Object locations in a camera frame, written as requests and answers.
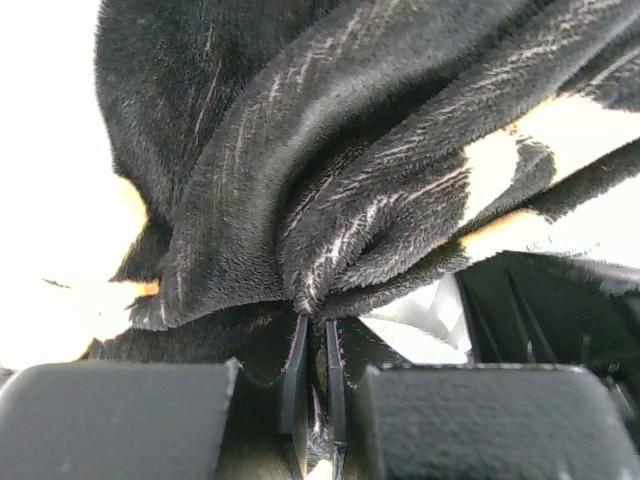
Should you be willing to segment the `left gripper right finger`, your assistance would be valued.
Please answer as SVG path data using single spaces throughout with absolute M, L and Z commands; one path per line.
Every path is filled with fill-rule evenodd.
M 569 365 L 410 366 L 326 326 L 336 479 L 635 479 L 607 388 Z

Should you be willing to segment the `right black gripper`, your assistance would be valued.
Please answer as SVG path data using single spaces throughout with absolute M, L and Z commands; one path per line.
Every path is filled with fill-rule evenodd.
M 639 397 L 639 287 L 503 253 L 456 273 L 476 361 L 573 364 Z

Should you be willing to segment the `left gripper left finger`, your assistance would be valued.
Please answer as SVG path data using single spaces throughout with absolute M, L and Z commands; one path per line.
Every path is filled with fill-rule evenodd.
M 1 392 L 5 479 L 301 479 L 307 322 L 266 327 L 221 364 L 83 361 Z

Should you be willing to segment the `white pillow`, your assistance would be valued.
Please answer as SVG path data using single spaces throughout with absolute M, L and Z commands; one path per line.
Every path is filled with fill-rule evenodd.
M 362 319 L 395 322 L 423 330 L 462 352 L 471 350 L 460 288 L 453 274 L 376 308 Z

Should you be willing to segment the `black floral plush pillowcase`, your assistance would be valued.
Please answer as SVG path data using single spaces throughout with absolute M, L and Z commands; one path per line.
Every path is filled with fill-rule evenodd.
M 502 251 L 635 267 L 635 1 L 105 1 L 96 80 L 141 209 L 85 359 L 204 363 Z

